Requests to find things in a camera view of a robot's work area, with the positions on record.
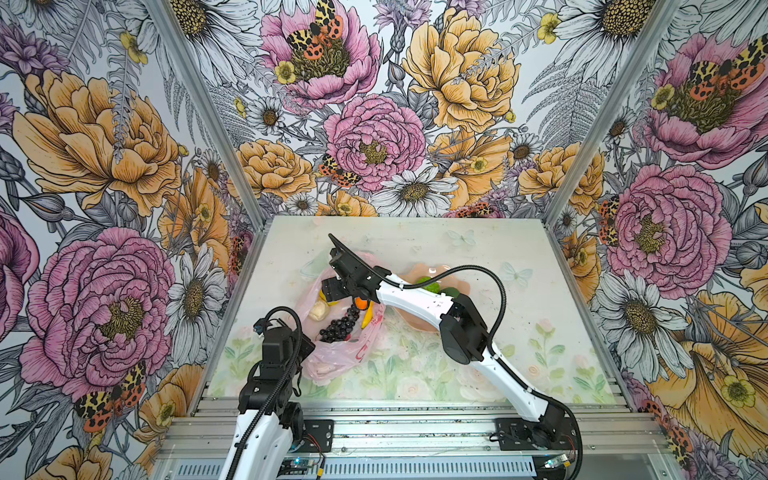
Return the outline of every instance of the plastic bag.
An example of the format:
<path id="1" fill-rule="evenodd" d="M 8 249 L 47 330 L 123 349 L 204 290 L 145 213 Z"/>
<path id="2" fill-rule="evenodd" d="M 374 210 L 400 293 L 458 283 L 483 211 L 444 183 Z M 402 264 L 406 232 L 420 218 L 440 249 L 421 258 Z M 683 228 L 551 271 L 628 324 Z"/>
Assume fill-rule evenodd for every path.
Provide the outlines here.
<path id="1" fill-rule="evenodd" d="M 362 252 L 359 256 L 369 265 L 379 264 L 378 260 L 370 253 Z M 384 320 L 385 307 L 380 303 L 373 304 L 373 318 L 365 329 L 362 327 L 362 321 L 365 318 L 366 311 L 360 311 L 360 318 L 355 324 L 355 328 L 350 333 L 351 337 L 345 342 L 325 343 L 320 342 L 319 331 L 330 325 L 331 320 L 339 319 L 346 313 L 346 309 L 352 305 L 353 298 L 345 298 L 331 306 L 330 313 L 320 322 L 308 318 L 310 310 L 319 299 L 320 287 L 323 280 L 336 276 L 336 272 L 329 266 L 310 290 L 296 306 L 296 313 L 299 314 L 302 330 L 315 343 L 315 351 L 310 354 L 303 362 L 303 371 L 317 385 L 328 385 L 332 379 L 342 375 L 355 365 L 359 365 L 373 346 L 376 336 L 381 330 Z"/>

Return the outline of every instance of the fern leaf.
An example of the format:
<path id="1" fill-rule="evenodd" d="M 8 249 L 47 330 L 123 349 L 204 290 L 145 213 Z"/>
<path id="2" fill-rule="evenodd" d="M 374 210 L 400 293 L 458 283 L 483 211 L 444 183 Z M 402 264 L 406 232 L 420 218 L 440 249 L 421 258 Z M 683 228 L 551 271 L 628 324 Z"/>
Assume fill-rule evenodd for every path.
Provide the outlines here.
<path id="1" fill-rule="evenodd" d="M 101 40 L 104 31 L 104 19 L 99 14 L 94 0 L 72 0 L 72 6 L 76 14 L 77 25 L 74 31 L 57 32 L 56 37 L 61 40 L 60 48 L 78 73 L 83 75 L 78 62 L 85 67 L 85 73 L 91 71 L 89 66 L 101 57 Z"/>

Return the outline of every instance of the floral wallpaper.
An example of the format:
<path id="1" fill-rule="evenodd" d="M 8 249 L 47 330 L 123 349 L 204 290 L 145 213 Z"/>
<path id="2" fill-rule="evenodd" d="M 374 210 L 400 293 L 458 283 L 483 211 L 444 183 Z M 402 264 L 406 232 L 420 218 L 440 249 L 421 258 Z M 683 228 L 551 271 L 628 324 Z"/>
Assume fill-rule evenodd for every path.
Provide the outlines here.
<path id="1" fill-rule="evenodd" d="M 0 1 L 4 478 L 147 479 L 253 239 L 139 7 Z"/>
<path id="2" fill-rule="evenodd" d="M 690 480 L 768 478 L 765 14 L 683 2 L 581 179 L 595 201 L 576 190 L 554 225 Z"/>
<path id="3" fill-rule="evenodd" d="M 145 1 L 129 31 L 167 56 Z M 524 218 L 544 216 L 654 0 L 170 5 L 267 217 Z"/>

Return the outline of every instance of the green fruit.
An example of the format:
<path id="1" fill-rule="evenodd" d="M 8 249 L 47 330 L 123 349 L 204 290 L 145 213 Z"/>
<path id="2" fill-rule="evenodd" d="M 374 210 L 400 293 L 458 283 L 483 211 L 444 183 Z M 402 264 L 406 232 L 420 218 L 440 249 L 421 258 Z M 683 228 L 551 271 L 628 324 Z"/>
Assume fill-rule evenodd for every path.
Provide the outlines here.
<path id="1" fill-rule="evenodd" d="M 420 279 L 416 280 L 416 283 L 425 282 L 425 281 L 430 280 L 430 279 L 431 279 L 430 276 L 423 276 Z M 428 292 L 440 293 L 440 284 L 437 283 L 437 282 L 430 283 L 429 285 L 423 286 L 422 288 L 424 290 L 428 291 Z"/>
<path id="2" fill-rule="evenodd" d="M 461 292 L 458 291 L 458 288 L 454 288 L 452 286 L 449 286 L 448 288 L 440 290 L 440 293 L 444 293 L 445 296 L 452 296 L 453 298 L 456 298 L 457 296 L 462 294 Z"/>

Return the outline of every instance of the pink peony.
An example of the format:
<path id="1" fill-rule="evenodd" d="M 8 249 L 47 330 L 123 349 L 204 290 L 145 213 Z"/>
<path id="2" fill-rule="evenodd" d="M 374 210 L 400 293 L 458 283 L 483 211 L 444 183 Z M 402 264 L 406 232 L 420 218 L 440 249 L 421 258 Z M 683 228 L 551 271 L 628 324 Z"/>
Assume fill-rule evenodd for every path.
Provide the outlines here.
<path id="1" fill-rule="evenodd" d="M 24 305 L 24 284 L 39 262 L 38 246 L 27 230 L 0 211 L 0 340 L 16 325 Z"/>
<path id="2" fill-rule="evenodd" d="M 410 108 L 375 94 L 353 98 L 341 112 L 328 117 L 328 154 L 343 170 L 361 177 L 357 187 L 378 191 L 384 180 L 424 161 L 422 122 Z"/>
<path id="3" fill-rule="evenodd" d="M 722 205 L 714 179 L 693 166 L 647 165 L 619 196 L 618 245 L 608 247 L 608 262 L 616 274 L 655 283 L 664 298 L 695 293 L 728 253 Z"/>
<path id="4" fill-rule="evenodd" d="M 657 75 L 658 90 L 643 125 L 645 140 L 654 151 L 710 170 L 730 164 L 768 134 L 768 74 L 742 91 L 728 87 L 704 101 L 690 96 L 694 84 L 688 76 L 693 63 L 721 65 L 748 45 L 732 47 L 731 38 L 717 44 L 715 37 L 695 34 L 669 61 L 667 71 Z M 674 88 L 674 95 L 665 85 Z"/>
<path id="5" fill-rule="evenodd" d="M 333 47 L 336 49 L 333 52 L 335 59 L 305 61 L 302 55 L 297 55 L 299 62 L 305 64 L 304 66 L 311 65 L 316 69 L 305 77 L 301 76 L 302 65 L 296 62 L 286 37 L 295 31 L 310 28 L 310 23 L 315 21 L 315 6 L 312 5 L 310 12 L 306 14 L 297 11 L 293 16 L 289 16 L 281 10 L 278 16 L 265 15 L 261 20 L 261 48 L 266 51 L 266 55 L 261 55 L 262 62 L 268 68 L 277 67 L 281 61 L 297 63 L 293 65 L 296 80 L 286 84 L 286 88 L 293 100 L 304 108 L 319 109 L 323 105 L 343 103 L 358 93 L 370 91 L 379 73 L 382 52 L 377 35 L 368 36 L 368 31 L 366 27 L 361 26 L 354 8 L 347 13 L 338 0 L 334 5 L 336 14 L 343 21 L 340 45 Z"/>
<path id="6" fill-rule="evenodd" d="M 154 373 L 170 349 L 163 330 L 174 278 L 163 250 L 128 228 L 54 253 L 29 290 L 36 336 L 24 345 L 22 378 L 78 399 L 117 385 L 141 361 Z"/>

